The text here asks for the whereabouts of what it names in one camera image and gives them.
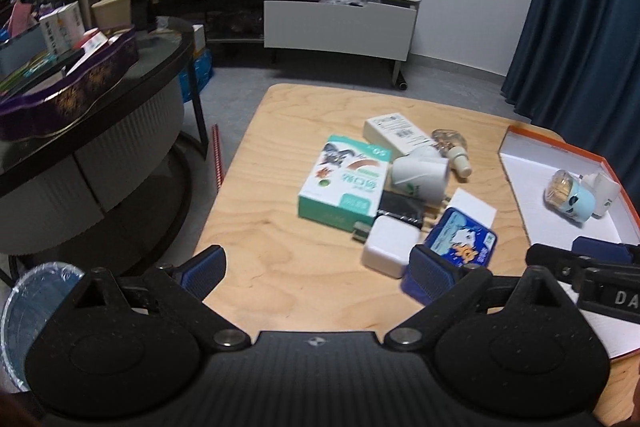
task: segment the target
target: blue cartoon tin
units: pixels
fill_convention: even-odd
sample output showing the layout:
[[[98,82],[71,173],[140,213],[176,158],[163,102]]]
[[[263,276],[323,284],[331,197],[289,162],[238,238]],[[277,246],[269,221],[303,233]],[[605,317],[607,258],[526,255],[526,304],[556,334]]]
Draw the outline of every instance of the blue cartoon tin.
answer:
[[[424,245],[455,266],[487,266],[498,241],[493,230],[450,207],[431,230]]]

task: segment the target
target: wooden table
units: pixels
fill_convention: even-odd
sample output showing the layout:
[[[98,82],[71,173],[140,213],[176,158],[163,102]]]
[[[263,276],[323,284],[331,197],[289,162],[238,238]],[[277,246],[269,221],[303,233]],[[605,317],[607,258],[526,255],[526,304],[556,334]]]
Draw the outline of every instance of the wooden table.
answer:
[[[349,233],[296,213],[298,191],[327,137],[361,138],[367,118],[390,112],[427,132],[453,128],[466,137],[474,173],[464,184],[452,176],[447,193],[463,186],[498,209],[489,268],[523,272],[529,242],[497,154],[507,127],[519,123],[396,96],[280,84],[255,113],[196,248],[219,244],[227,254],[226,277],[208,306],[254,338],[260,330],[374,330],[382,338],[421,308],[398,280],[361,266],[362,245]],[[629,416],[638,359],[613,363],[596,409],[604,423]]]

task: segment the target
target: green box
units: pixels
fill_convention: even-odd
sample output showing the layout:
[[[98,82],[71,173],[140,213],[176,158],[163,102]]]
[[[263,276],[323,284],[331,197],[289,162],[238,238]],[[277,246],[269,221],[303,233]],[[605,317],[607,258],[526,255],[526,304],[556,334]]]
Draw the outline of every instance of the green box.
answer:
[[[330,136],[298,194],[298,215],[336,229],[368,225],[378,212],[391,152]]]

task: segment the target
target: tv cabinet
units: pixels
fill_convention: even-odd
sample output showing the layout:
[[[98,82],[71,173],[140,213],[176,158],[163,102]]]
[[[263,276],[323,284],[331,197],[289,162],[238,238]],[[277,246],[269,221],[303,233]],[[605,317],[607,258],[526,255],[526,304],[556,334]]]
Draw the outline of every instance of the tv cabinet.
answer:
[[[207,43],[260,42],[265,48],[317,50],[385,58],[391,82],[406,89],[401,66],[411,49],[420,0],[334,6],[320,0],[152,0],[158,14],[202,17],[206,26],[229,9],[246,14],[245,30],[207,32]]]

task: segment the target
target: baseboard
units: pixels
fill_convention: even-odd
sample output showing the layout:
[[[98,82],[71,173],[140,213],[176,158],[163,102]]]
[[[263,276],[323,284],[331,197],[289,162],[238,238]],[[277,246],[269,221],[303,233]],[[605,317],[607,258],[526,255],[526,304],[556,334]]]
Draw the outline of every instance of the baseboard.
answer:
[[[417,64],[419,66],[426,66],[427,68],[433,68],[435,70],[447,71],[448,73],[466,74],[466,76],[471,76],[478,80],[487,80],[488,82],[492,82],[500,86],[504,83],[505,79],[505,76],[498,73],[465,66],[464,64],[459,64],[457,62],[449,62],[448,60],[442,60],[441,58],[416,55],[414,53],[409,54],[407,62]]]

